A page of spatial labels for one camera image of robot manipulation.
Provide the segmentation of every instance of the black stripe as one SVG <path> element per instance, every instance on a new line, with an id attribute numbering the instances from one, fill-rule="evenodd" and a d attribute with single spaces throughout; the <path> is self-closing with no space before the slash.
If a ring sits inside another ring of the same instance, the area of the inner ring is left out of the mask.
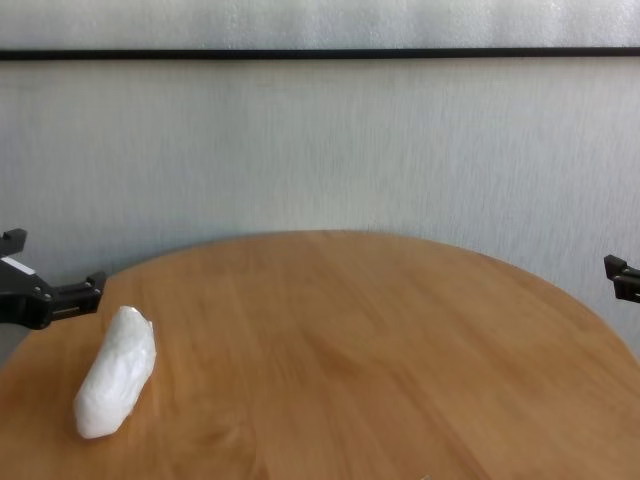
<path id="1" fill-rule="evenodd" d="M 0 61 L 372 60 L 401 58 L 636 57 L 640 47 L 401 48 L 346 50 L 2 50 Z"/>

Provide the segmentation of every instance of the white crumpled object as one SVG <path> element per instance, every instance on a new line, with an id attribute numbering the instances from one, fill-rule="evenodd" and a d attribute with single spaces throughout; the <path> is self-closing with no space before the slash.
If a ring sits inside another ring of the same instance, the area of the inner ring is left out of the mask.
<path id="1" fill-rule="evenodd" d="M 73 403 L 84 438 L 114 433 L 133 410 L 153 371 L 153 327 L 138 310 L 121 307 Z"/>

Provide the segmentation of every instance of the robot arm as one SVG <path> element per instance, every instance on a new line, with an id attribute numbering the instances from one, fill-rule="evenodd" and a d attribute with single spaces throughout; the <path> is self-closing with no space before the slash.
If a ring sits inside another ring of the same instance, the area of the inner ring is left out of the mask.
<path id="1" fill-rule="evenodd" d="M 27 232 L 5 232 L 0 238 L 0 324 L 13 323 L 41 330 L 52 321 L 93 313 L 107 281 L 97 272 L 73 285 L 52 287 L 36 272 L 9 255 L 24 248 Z"/>

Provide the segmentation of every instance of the black clamp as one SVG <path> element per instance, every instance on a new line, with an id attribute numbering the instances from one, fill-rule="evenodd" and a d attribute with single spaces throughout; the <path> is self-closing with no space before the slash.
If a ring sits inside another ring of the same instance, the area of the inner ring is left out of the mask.
<path id="1" fill-rule="evenodd" d="M 84 282 L 52 287 L 35 271 L 8 257 L 21 252 L 26 239 L 22 229 L 0 238 L 0 323 L 41 330 L 55 320 L 97 311 L 107 275 L 97 272 Z"/>
<path id="2" fill-rule="evenodd" d="M 640 270 L 613 255 L 604 257 L 604 269 L 607 278 L 613 281 L 616 298 L 640 303 Z"/>

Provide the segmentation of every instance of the wooden tabletop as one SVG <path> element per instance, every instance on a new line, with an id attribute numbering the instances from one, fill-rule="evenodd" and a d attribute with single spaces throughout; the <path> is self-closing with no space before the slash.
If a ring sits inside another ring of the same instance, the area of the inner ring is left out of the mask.
<path id="1" fill-rule="evenodd" d="M 158 356 L 110 437 L 72 400 L 109 319 Z M 112 278 L 100 313 L 0 371 L 7 479 L 640 479 L 640 369 L 604 322 L 491 258 L 417 239 L 215 243 Z"/>

